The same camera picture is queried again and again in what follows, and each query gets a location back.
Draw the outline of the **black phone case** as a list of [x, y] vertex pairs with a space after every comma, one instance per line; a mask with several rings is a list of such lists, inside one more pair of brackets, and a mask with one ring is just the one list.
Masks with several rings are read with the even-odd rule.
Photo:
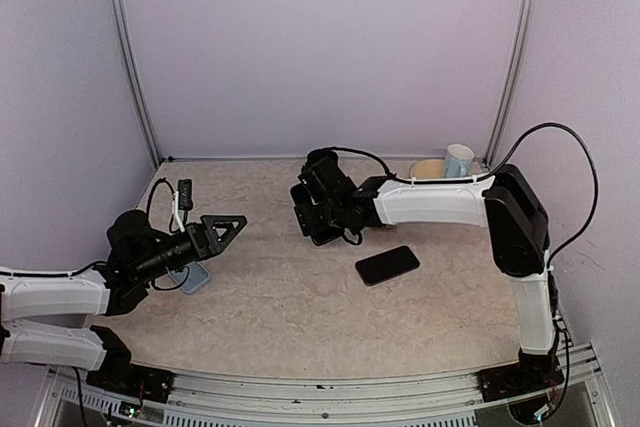
[[329, 228], [319, 233], [312, 234], [310, 238], [315, 246], [320, 247], [333, 242], [334, 240], [341, 239], [343, 233], [343, 229]]

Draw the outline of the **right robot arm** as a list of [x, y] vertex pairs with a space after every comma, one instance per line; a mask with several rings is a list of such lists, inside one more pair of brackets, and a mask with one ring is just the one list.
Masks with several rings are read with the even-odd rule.
[[291, 188], [304, 236], [321, 246], [346, 233], [404, 224], [462, 225], [488, 232], [494, 265], [509, 278], [520, 326], [520, 350], [511, 380], [535, 389], [551, 371], [557, 338], [552, 300], [548, 214], [511, 164], [495, 173], [459, 179], [371, 176], [357, 185], [327, 149], [313, 152]]

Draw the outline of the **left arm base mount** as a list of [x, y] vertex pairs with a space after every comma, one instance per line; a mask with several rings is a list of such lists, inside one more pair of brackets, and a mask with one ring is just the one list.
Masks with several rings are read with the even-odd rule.
[[86, 383], [111, 393], [166, 404], [174, 378], [168, 370], [127, 364], [90, 371]]

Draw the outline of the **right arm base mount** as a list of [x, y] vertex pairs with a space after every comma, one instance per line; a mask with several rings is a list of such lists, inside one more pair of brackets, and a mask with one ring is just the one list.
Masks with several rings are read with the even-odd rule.
[[517, 397], [550, 388], [564, 382], [558, 367], [543, 370], [509, 364], [483, 369], [477, 373], [482, 399], [485, 403]]

